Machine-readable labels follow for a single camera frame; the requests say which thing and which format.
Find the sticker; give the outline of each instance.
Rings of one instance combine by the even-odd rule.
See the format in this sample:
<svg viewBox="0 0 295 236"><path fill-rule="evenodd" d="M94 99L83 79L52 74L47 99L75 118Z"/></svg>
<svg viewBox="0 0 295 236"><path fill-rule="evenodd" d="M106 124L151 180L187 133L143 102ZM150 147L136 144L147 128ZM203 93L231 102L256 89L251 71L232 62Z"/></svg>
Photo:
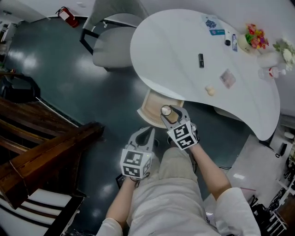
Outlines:
<svg viewBox="0 0 295 236"><path fill-rule="evenodd" d="M143 175L145 175L146 172L148 171L148 169L151 167L151 161L152 161L152 159L148 160L147 163L144 165L144 167L143 167Z"/></svg>
<svg viewBox="0 0 295 236"><path fill-rule="evenodd" d="M129 166L123 166L124 175L140 177L139 169L132 168Z"/></svg>
<svg viewBox="0 0 295 236"><path fill-rule="evenodd" d="M189 134L189 130L186 126L186 124L177 127L176 129L173 130L174 135L175 135L175 139L179 139L187 134Z"/></svg>
<svg viewBox="0 0 295 236"><path fill-rule="evenodd" d="M185 149L185 148L193 145L195 142L191 136L187 136L184 139L177 141L177 143L179 144L179 146L181 148Z"/></svg>
<svg viewBox="0 0 295 236"><path fill-rule="evenodd" d="M128 151L128 153L126 154L124 163L140 166L142 163L142 157L143 157L142 153Z"/></svg>
<svg viewBox="0 0 295 236"><path fill-rule="evenodd" d="M61 12L61 13L59 14L59 16L60 16L63 20L66 20L67 18L70 17L69 14L66 13L66 12Z"/></svg>

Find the person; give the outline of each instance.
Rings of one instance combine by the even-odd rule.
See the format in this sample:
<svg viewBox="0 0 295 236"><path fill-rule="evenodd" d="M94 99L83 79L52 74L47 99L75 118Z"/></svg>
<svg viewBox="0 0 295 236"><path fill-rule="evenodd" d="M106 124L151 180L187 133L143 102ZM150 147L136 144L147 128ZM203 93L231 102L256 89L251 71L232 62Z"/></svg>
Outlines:
<svg viewBox="0 0 295 236"><path fill-rule="evenodd" d="M241 189L232 188L224 172L201 145L189 147L209 192L217 201L216 228L206 213L189 155L177 147L161 161L152 160L150 175L139 187L126 177L107 211L97 236L260 236L259 227Z"/></svg>

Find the gray floor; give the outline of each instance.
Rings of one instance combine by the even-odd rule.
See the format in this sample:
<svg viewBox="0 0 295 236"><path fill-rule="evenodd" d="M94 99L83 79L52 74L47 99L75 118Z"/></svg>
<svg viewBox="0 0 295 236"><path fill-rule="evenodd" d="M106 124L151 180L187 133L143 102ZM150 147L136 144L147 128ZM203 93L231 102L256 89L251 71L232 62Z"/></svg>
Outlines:
<svg viewBox="0 0 295 236"><path fill-rule="evenodd" d="M93 65L90 53L79 42L82 24L73 29L61 19L22 23L13 38L6 67L31 76L41 88L41 97L76 121L84 124L95 120L106 126L106 141L93 145L83 156L79 189L88 198L74 221L76 229L95 233L118 192L115 178L121 173L121 149L133 132L148 125L136 112L148 87L131 68L106 72ZM98 33L101 30L102 25L95 29ZM231 166L250 129L218 115L211 106L185 102L184 107L214 162ZM166 133L157 129L156 136L161 141L156 153L161 157L168 148ZM199 185L202 197L207 197L201 177Z"/></svg>

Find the shoe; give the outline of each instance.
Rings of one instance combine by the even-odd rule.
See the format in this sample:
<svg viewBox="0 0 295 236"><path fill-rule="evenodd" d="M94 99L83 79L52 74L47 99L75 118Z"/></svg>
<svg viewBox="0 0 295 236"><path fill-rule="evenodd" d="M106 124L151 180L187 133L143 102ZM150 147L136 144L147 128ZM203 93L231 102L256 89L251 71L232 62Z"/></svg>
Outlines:
<svg viewBox="0 0 295 236"><path fill-rule="evenodd" d="M168 138L167 138L167 143L168 143L169 145L171 145L171 142L172 142L172 139L171 139L170 136L168 136Z"/></svg>

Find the sleeve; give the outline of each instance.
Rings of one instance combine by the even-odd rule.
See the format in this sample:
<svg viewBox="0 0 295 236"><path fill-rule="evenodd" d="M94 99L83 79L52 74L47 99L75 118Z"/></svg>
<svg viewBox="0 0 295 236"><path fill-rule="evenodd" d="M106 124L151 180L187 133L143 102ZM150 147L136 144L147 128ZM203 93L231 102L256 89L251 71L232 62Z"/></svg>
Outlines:
<svg viewBox="0 0 295 236"><path fill-rule="evenodd" d="M217 199L215 212L221 235L260 236L260 230L240 188L231 188Z"/></svg>
<svg viewBox="0 0 295 236"><path fill-rule="evenodd" d="M106 218L96 236L123 236L122 228L117 221Z"/></svg>

